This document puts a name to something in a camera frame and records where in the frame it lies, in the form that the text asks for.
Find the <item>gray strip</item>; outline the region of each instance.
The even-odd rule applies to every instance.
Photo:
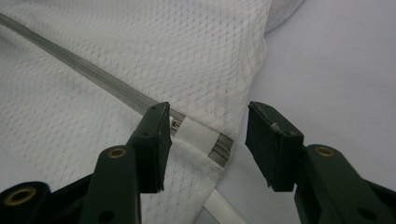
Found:
[[[147,95],[141,93],[140,91],[135,90],[133,87],[129,86],[118,78],[113,77],[108,72],[104,71],[93,63],[88,62],[87,60],[79,57],[77,54],[62,48],[55,43],[52,43],[48,39],[36,34],[22,24],[1,13],[0,24],[35,43],[41,49],[51,54],[59,61],[67,64],[82,76],[124,102],[139,114],[143,115],[147,108],[158,104],[158,102],[155,100],[147,97]],[[173,109],[171,109],[170,115],[180,122],[185,117]],[[209,158],[219,165],[224,166],[225,163],[230,159],[232,145],[233,140],[221,134],[212,151],[209,153]]]

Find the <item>zipper teeth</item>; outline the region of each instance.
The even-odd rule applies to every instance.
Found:
[[[136,89],[119,80],[118,78],[113,77],[105,70],[77,56],[77,54],[69,51],[68,49],[52,43],[48,39],[36,34],[35,32],[29,30],[25,26],[12,20],[11,18],[7,17],[2,13],[0,13],[0,24],[24,36],[26,39],[30,40],[59,61],[67,64],[69,67],[76,70],[85,78],[127,104],[139,114],[143,115],[146,112],[147,108],[152,105],[158,104],[155,100],[147,97],[145,94],[137,91]],[[174,129],[176,132],[185,116],[178,113],[174,109],[170,109],[169,113],[170,116],[174,118],[172,129]],[[233,140],[223,134],[220,134],[218,141],[213,147],[213,151],[217,152],[222,158],[227,161],[228,159],[230,159],[230,151],[232,145]]]

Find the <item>white fabric tab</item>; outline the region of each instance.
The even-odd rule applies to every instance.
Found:
[[[204,208],[219,224],[246,224],[246,221],[216,190],[213,190],[204,204]]]
[[[205,155],[209,155],[209,152],[219,138],[219,133],[186,117],[178,128],[176,137],[184,145],[198,148]]]

